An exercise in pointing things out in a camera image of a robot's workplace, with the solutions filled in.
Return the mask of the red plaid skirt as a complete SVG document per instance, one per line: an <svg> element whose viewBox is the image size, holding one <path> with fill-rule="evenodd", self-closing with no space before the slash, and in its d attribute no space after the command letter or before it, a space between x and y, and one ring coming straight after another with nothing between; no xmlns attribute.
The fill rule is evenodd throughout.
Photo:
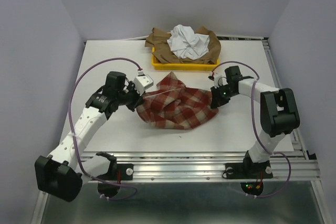
<svg viewBox="0 0 336 224"><path fill-rule="evenodd" d="M157 90L145 94L137 107L138 116L159 129L192 130L218 114L211 108L210 91L187 87L170 72L157 85Z"/></svg>

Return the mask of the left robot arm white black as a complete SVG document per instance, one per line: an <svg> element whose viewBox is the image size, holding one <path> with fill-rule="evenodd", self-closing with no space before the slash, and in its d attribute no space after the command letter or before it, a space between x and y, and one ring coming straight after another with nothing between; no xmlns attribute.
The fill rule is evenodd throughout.
<svg viewBox="0 0 336 224"><path fill-rule="evenodd" d="M115 196L120 188L123 167L118 167L114 155L98 152L86 162L80 159L98 129L110 116L125 105L134 111L143 102L147 88L153 80L143 73L128 81L124 73L111 71L105 84L86 102L76 123L70 123L70 132L48 156L35 161L38 189L66 202L73 201L84 184L91 180L107 183Z"/></svg>

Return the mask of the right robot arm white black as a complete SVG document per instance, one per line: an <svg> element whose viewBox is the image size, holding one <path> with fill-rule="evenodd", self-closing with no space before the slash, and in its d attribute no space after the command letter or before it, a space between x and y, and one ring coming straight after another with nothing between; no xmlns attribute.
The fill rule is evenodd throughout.
<svg viewBox="0 0 336 224"><path fill-rule="evenodd" d="M255 117L251 118L255 144L246 152L242 162L225 164L223 177L245 179L264 175L272 178L270 157L275 154L280 141L300 125L293 91L289 88L271 87L260 83L258 78L243 76L239 66L228 67L224 76L212 71L209 79L214 84L211 87L212 109L226 105L237 95L249 97L251 105L255 102L260 105L260 132L256 129Z"/></svg>

